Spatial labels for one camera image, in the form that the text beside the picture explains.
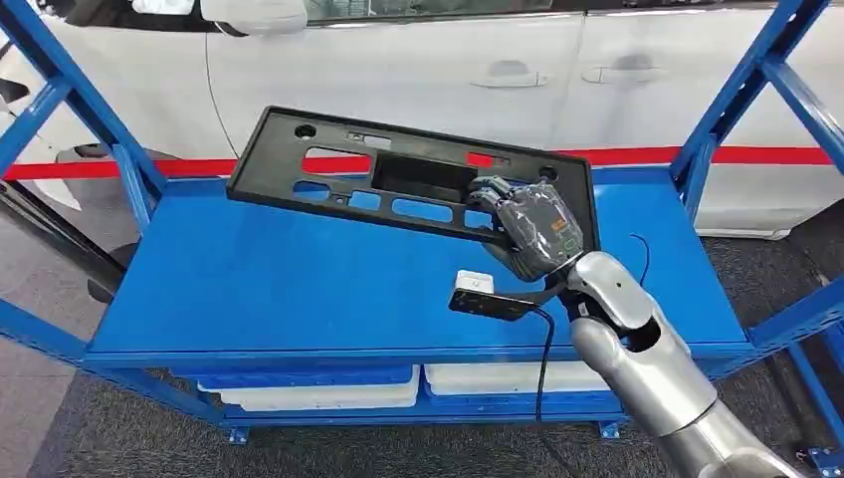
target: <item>black cable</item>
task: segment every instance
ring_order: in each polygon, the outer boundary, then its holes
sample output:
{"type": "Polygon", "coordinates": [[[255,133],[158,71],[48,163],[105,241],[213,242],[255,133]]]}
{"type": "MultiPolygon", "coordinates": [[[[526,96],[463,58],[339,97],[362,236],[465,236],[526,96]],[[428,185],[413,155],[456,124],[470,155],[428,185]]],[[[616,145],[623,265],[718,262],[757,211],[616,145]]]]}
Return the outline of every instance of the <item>black cable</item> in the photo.
{"type": "Polygon", "coordinates": [[[539,365],[539,383],[536,387],[536,409],[535,409],[535,417],[536,423],[539,425],[539,441],[542,442],[542,445],[545,447],[545,450],[548,451],[548,454],[551,455],[551,458],[556,461],[556,463],[564,469],[572,478],[579,478],[580,474],[577,473],[571,465],[569,465],[565,458],[559,454],[559,452],[551,445],[548,439],[545,437],[544,429],[542,428],[542,390],[545,387],[545,370],[548,368],[548,356],[551,352],[551,342],[553,342],[553,334],[555,329],[554,319],[548,312],[536,308],[531,310],[531,312],[537,314],[538,316],[545,319],[548,323],[548,333],[545,336],[545,347],[542,349],[542,363],[539,365]]]}
{"type": "Polygon", "coordinates": [[[651,267],[651,246],[649,246],[648,241],[646,241],[645,238],[640,236],[639,234],[630,235],[642,241],[642,245],[645,246],[645,269],[642,270],[642,277],[639,278],[639,285],[641,286],[645,283],[645,276],[648,275],[648,268],[651,267]]]}
{"type": "Polygon", "coordinates": [[[208,82],[208,93],[211,95],[211,105],[214,106],[214,113],[217,114],[217,121],[220,122],[220,127],[223,128],[223,134],[226,135],[226,141],[229,143],[229,147],[232,149],[232,154],[235,155],[236,159],[240,159],[240,154],[237,153],[237,149],[235,149],[235,145],[232,142],[232,137],[229,135],[229,131],[226,129],[226,125],[223,123],[223,117],[220,116],[220,109],[217,108],[217,99],[214,98],[214,89],[211,88],[211,63],[208,61],[208,34],[205,34],[205,80],[208,82]]]}

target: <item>rectangular hole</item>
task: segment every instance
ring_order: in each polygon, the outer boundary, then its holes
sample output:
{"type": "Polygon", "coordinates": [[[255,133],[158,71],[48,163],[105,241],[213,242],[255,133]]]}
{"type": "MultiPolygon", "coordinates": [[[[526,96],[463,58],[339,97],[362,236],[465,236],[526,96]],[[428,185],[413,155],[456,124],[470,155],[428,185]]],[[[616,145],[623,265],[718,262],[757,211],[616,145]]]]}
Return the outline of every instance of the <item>rectangular hole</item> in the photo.
{"type": "Polygon", "coordinates": [[[374,134],[364,134],[362,132],[354,131],[350,131],[346,135],[346,139],[354,142],[362,142],[363,144],[366,144],[369,147],[375,147],[377,149],[389,150],[393,144],[393,140],[389,137],[376,136],[374,134]]]}
{"type": "Polygon", "coordinates": [[[371,134],[363,137],[363,144],[369,147],[377,147],[378,149],[389,149],[392,143],[393,140],[389,137],[373,136],[371,134]]]}
{"type": "Polygon", "coordinates": [[[377,211],[378,207],[381,206],[381,196],[375,194],[374,192],[354,191],[351,193],[348,205],[352,207],[359,207],[361,209],[377,211]]]}
{"type": "Polygon", "coordinates": [[[318,182],[297,181],[293,185],[293,196],[311,201],[325,201],[331,193],[330,188],[318,182]]]}
{"type": "Polygon", "coordinates": [[[469,182],[478,176],[474,167],[378,153],[372,187],[412,196],[463,203],[469,194],[469,182]]]}
{"type": "Polygon", "coordinates": [[[463,216],[463,223],[466,227],[484,227],[493,228],[493,215],[482,211],[467,210],[463,216]]]}
{"type": "Polygon", "coordinates": [[[479,152],[467,152],[466,163],[474,167],[509,166],[510,160],[505,157],[490,156],[479,152]]]}
{"type": "Polygon", "coordinates": [[[310,147],[302,158],[302,171],[326,176],[359,178],[369,174],[372,158],[366,154],[325,147],[310,147]]]}
{"type": "Polygon", "coordinates": [[[403,216],[419,217],[440,222],[451,222],[452,220],[451,208],[439,204],[412,201],[410,199],[395,199],[392,209],[396,214],[403,216]]]}

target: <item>car door handle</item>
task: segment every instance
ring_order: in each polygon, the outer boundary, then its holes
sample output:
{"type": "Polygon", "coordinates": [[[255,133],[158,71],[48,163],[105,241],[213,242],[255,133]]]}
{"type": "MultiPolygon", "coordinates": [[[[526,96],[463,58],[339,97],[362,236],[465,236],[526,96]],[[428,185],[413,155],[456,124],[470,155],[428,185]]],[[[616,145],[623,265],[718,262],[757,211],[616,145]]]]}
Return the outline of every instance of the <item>car door handle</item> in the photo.
{"type": "Polygon", "coordinates": [[[595,67],[583,72],[580,78],[587,83],[607,85],[651,83],[664,77],[668,72],[662,68],[651,67],[641,69],[619,69],[612,67],[595,67]]]}
{"type": "Polygon", "coordinates": [[[519,60],[491,63],[486,71],[470,83],[483,88],[536,88],[547,85],[551,75],[531,69],[519,60]]]}

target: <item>floor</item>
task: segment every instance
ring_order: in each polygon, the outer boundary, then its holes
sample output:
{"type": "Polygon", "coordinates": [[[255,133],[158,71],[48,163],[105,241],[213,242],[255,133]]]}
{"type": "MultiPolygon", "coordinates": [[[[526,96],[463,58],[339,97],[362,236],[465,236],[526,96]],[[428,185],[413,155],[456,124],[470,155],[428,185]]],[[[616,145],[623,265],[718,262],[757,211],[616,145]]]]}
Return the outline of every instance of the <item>floor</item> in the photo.
{"type": "MultiPolygon", "coordinates": [[[[69,186],[87,212],[53,203],[62,214],[107,249],[134,239],[115,181],[69,186]]],[[[814,290],[818,272],[835,277],[844,271],[842,219],[839,203],[787,241],[705,240],[746,324],[814,290]]],[[[0,296],[89,337],[103,306],[88,297],[85,278],[3,222],[0,243],[14,248],[0,256],[0,296]]],[[[801,439],[831,444],[806,397],[783,396],[775,387],[780,382],[796,383],[800,391],[784,356],[743,370],[719,387],[737,415],[784,456],[791,456],[801,439]]],[[[635,427],[615,441],[600,440],[588,425],[549,425],[546,433],[584,476],[670,474],[661,452],[635,427]]],[[[287,475],[564,476],[530,425],[258,429],[248,446],[233,447],[210,426],[0,341],[0,476],[287,475]]]]}
{"type": "MultiPolygon", "coordinates": [[[[68,182],[86,212],[42,199],[106,249],[134,240],[137,231],[116,180],[97,180],[98,187],[68,182]]],[[[87,278],[2,217],[0,244],[0,297],[88,339],[105,306],[89,297],[87,278]]],[[[72,367],[0,340],[0,476],[26,476],[74,373],[72,367]]]]}

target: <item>mounting hole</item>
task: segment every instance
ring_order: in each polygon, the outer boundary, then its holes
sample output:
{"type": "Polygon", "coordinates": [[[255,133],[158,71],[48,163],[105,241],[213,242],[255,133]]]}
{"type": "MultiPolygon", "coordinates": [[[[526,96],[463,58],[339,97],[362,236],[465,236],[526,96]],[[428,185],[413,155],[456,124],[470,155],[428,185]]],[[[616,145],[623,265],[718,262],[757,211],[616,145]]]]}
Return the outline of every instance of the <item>mounting hole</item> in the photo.
{"type": "Polygon", "coordinates": [[[551,166],[543,166],[539,169],[539,175],[543,177],[547,177],[548,180],[556,181],[557,174],[556,169],[551,166]]]}
{"type": "Polygon", "coordinates": [[[293,134],[295,134],[297,138],[307,141],[317,135],[317,129],[310,124],[300,124],[293,130],[293,134]]]}

